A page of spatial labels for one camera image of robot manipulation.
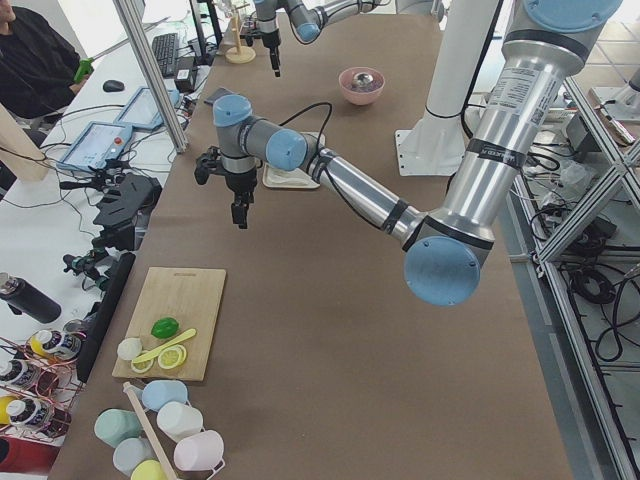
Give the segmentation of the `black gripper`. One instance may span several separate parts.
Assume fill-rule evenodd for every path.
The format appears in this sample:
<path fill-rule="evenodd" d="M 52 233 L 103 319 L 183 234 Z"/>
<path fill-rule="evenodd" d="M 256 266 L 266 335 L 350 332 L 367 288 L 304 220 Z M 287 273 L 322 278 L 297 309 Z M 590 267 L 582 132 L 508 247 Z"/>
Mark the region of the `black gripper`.
<path fill-rule="evenodd" d="M 281 77 L 280 72 L 280 57 L 279 46 L 281 44 L 281 38 L 279 30 L 276 29 L 273 32 L 264 33 L 258 30 L 250 31 L 245 35 L 245 41 L 248 46 L 252 46 L 256 38 L 262 40 L 263 45 L 269 50 L 269 57 L 271 67 L 274 70 L 275 77 Z"/>
<path fill-rule="evenodd" d="M 257 167 L 254 160 L 249 161 L 250 169 L 244 172 L 232 172 L 225 167 L 220 149 L 209 147 L 196 159 L 194 177 L 198 185 L 205 185 L 212 175 L 225 178 L 227 187 L 234 193 L 231 204 L 232 221 L 240 229 L 247 229 L 247 216 L 254 203 L 254 190 L 257 186 Z"/>

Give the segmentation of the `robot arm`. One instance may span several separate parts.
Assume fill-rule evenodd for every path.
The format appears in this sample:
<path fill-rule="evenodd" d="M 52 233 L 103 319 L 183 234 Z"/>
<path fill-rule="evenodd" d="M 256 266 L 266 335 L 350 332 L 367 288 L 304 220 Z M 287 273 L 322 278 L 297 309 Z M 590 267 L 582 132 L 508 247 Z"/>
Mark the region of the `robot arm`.
<path fill-rule="evenodd" d="M 369 13 L 389 1 L 340 0 L 309 9 L 299 0 L 263 0 L 255 1 L 254 29 L 248 31 L 246 41 L 253 45 L 259 38 L 269 50 L 271 68 L 276 78 L 281 76 L 279 47 L 281 36 L 277 20 L 277 11 L 284 10 L 289 19 L 292 33 L 303 45 L 313 43 L 328 26 L 350 16 Z"/>
<path fill-rule="evenodd" d="M 221 218 L 287 247 L 313 233 L 386 235 L 375 261 L 432 305 L 468 300 L 494 253 L 496 218 L 564 81 L 586 65 L 617 1 L 517 1 L 509 6 L 501 71 L 461 163 L 444 176 L 405 176 L 395 126 L 423 115 L 432 83 L 466 88 L 468 74 L 439 75 L 439 28 L 384 17 L 376 1 L 310 7 L 313 42 L 287 1 L 254 9 L 279 44 L 210 79 L 200 111 L 210 131 L 195 161 L 198 184 L 220 187 Z"/>

